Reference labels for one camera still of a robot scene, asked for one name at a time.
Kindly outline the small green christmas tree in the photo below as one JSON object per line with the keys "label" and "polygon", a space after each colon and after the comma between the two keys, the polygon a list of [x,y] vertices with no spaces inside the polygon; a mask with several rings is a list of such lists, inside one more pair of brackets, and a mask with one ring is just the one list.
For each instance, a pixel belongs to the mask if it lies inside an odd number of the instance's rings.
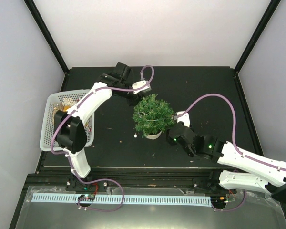
{"label": "small green christmas tree", "polygon": [[143,97],[133,109],[135,130],[140,132],[143,138],[161,134],[176,123],[174,114],[167,101],[159,99],[157,94],[150,94]]}

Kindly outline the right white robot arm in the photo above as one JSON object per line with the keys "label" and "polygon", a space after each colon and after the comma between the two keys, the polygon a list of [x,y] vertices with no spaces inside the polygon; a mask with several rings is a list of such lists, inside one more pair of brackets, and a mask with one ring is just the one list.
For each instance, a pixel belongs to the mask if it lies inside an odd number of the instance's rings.
{"label": "right white robot arm", "polygon": [[207,180],[208,189],[244,189],[269,194],[286,204],[286,162],[266,158],[246,150],[236,150],[231,142],[212,135],[198,135],[183,122],[166,132],[167,141],[179,144],[190,157],[198,157],[240,169],[240,173],[223,170]]}

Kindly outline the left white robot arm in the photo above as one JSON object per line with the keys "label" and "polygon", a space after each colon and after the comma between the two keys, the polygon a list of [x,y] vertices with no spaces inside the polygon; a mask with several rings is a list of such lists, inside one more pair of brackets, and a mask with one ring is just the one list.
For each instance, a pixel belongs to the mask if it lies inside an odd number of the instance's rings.
{"label": "left white robot arm", "polygon": [[76,185],[81,190],[88,190],[93,184],[92,177],[88,176],[91,167],[85,154],[85,124],[94,118],[95,111],[113,95],[127,99],[129,105],[136,105],[144,93],[151,90],[151,80],[146,80],[143,72],[140,72],[140,80],[136,82],[129,78],[130,73],[129,66],[117,63],[112,72],[100,75],[90,91],[75,105],[66,111],[57,111],[54,116],[50,150],[68,159],[71,172],[77,177]]}

